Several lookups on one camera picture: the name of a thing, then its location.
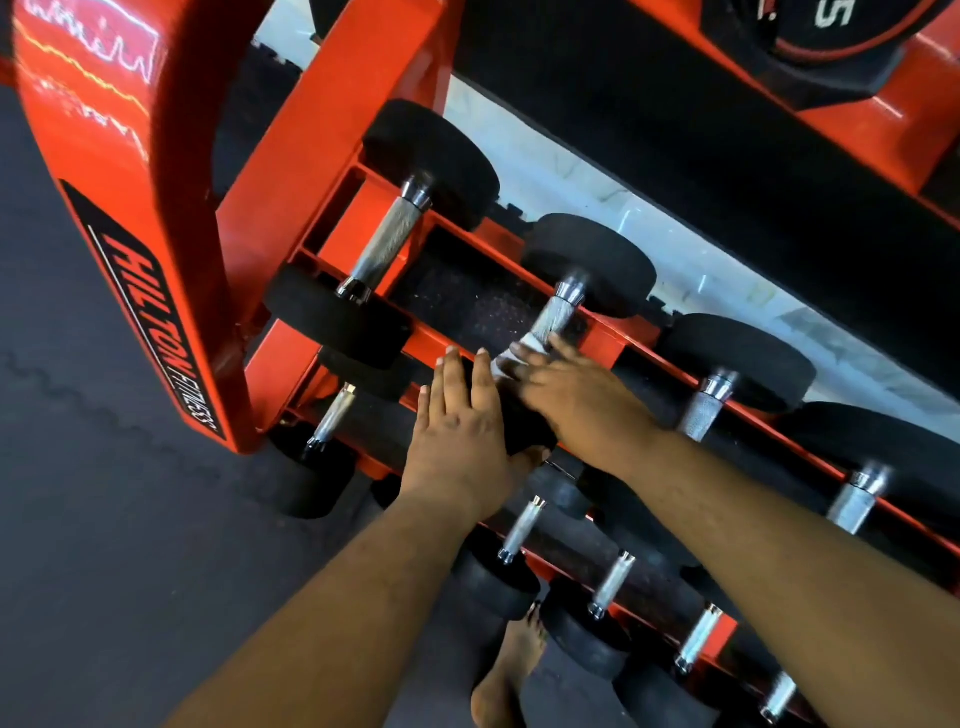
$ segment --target weight plate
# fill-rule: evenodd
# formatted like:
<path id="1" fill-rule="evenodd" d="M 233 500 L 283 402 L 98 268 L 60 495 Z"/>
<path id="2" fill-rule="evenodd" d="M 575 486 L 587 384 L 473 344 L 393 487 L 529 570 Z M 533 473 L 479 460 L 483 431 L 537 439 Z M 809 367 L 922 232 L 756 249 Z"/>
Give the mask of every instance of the weight plate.
<path id="1" fill-rule="evenodd" d="M 840 61 L 913 36 L 947 5 L 949 0 L 781 0 L 774 49 L 792 61 Z"/>
<path id="2" fill-rule="evenodd" d="M 386 401 L 399 401 L 413 381 L 405 356 L 398 356 L 387 370 L 375 369 L 330 347 L 320 349 L 317 360 L 342 381 Z"/>
<path id="3" fill-rule="evenodd" d="M 278 452 L 297 463 L 297 476 L 281 477 L 273 471 L 263 478 L 257 499 L 284 516 L 314 520 L 328 516 L 353 478 L 356 453 L 333 440 L 302 457 L 306 441 L 314 427 L 299 423 L 293 427 L 277 426 L 268 433 L 272 448 L 264 454 Z"/>
<path id="4" fill-rule="evenodd" d="M 680 569 L 680 578 L 693 588 L 697 594 L 710 604 L 715 604 L 736 621 L 743 621 L 743 613 L 736 608 L 733 600 L 727 596 L 720 585 L 713 580 L 709 572 L 700 567 L 684 567 Z"/>
<path id="5" fill-rule="evenodd" d="M 410 318 L 379 297 L 358 305 L 289 264 L 271 281 L 263 303 L 287 326 L 375 369 L 390 369 L 413 332 Z"/>
<path id="6" fill-rule="evenodd" d="M 587 274 L 584 308 L 604 316 L 636 316 L 657 282 L 643 251 L 610 228 L 577 215 L 544 215 L 527 233 L 520 264 L 550 285 L 579 269 Z"/>
<path id="7" fill-rule="evenodd" d="M 473 381 L 473 362 L 462 359 L 468 386 Z M 508 455 L 516 455 L 528 448 L 553 449 L 557 435 L 540 412 L 534 412 L 511 392 L 500 390 L 500 408 L 503 412 L 503 439 Z"/>
<path id="8" fill-rule="evenodd" d="M 657 352 L 700 379 L 720 368 L 738 372 L 733 398 L 763 412 L 799 406 L 817 376 L 809 359 L 776 336 L 708 313 L 681 316 Z"/>
<path id="9" fill-rule="evenodd" d="M 467 136 L 434 111 L 388 101 L 363 139 L 367 164 L 396 185 L 422 173 L 434 181 L 433 208 L 467 231 L 500 195 L 493 165 Z"/>
<path id="10" fill-rule="evenodd" d="M 545 467 L 533 472 L 529 481 L 534 493 L 546 500 L 549 507 L 575 521 L 586 518 L 593 503 L 577 488 L 576 481 L 550 460 L 543 465 Z"/>
<path id="11" fill-rule="evenodd" d="M 640 728 L 709 728 L 720 715 L 650 662 L 631 661 L 613 691 Z"/>
<path id="12" fill-rule="evenodd" d="M 896 472 L 888 495 L 923 521 L 960 522 L 960 445 L 903 420 L 836 402 L 811 402 L 778 422 L 801 447 L 841 468 L 870 462 Z"/>
<path id="13" fill-rule="evenodd" d="M 453 575 L 470 595 L 510 621 L 526 617 L 540 594 L 540 580 L 522 554 L 504 564 L 496 555 L 503 539 L 488 528 L 474 528 L 453 562 Z"/>
<path id="14" fill-rule="evenodd" d="M 627 631 L 609 614 L 594 619 L 592 594 L 564 576 L 550 582 L 540 606 L 540 620 L 550 637 L 587 672 L 606 680 L 616 677 L 630 656 Z"/>
<path id="15" fill-rule="evenodd" d="M 619 478 L 587 466 L 577 486 L 599 508 L 600 512 L 594 514 L 594 523 L 624 550 L 635 553 L 631 548 L 645 546 L 659 551 L 677 567 L 700 564 Z"/>

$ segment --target fingers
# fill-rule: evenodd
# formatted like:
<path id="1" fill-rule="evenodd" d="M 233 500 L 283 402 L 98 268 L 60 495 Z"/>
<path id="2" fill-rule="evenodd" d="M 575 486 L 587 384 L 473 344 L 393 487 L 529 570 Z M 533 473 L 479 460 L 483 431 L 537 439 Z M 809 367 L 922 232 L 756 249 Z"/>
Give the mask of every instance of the fingers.
<path id="1" fill-rule="evenodd" d="M 520 480 L 525 480 L 527 475 L 539 468 L 548 457 L 550 457 L 550 450 L 534 445 L 511 457 L 510 468 Z"/>
<path id="2" fill-rule="evenodd" d="M 524 346 L 518 341 L 510 345 L 510 351 L 520 361 L 532 367 L 550 366 L 550 356 L 548 354 L 535 352 L 530 347 Z"/>
<path id="3" fill-rule="evenodd" d="M 516 361 L 507 356 L 500 356 L 496 360 L 496 365 L 505 376 L 516 381 L 529 381 L 531 369 L 521 361 Z"/>
<path id="4" fill-rule="evenodd" d="M 500 416 L 500 394 L 496 391 L 490 369 L 490 353 L 486 349 L 477 352 L 473 361 L 473 384 L 470 388 L 473 409 L 491 412 Z"/>
<path id="5" fill-rule="evenodd" d="M 446 414 L 444 399 L 444 358 L 437 359 L 437 368 L 433 370 L 433 386 L 430 387 L 430 421 L 438 423 Z"/>
<path id="6" fill-rule="evenodd" d="M 417 399 L 417 421 L 414 423 L 414 434 L 423 432 L 430 426 L 430 388 L 424 384 L 420 388 Z"/>
<path id="7" fill-rule="evenodd" d="M 572 344 L 568 344 L 564 341 L 559 333 L 551 333 L 547 340 L 564 359 L 567 361 L 580 361 L 583 359 L 583 355 L 577 351 L 577 348 Z"/>
<path id="8" fill-rule="evenodd" d="M 470 409 L 464 363 L 460 359 L 460 350 L 454 346 L 447 347 L 444 359 L 444 399 L 447 413 Z"/>

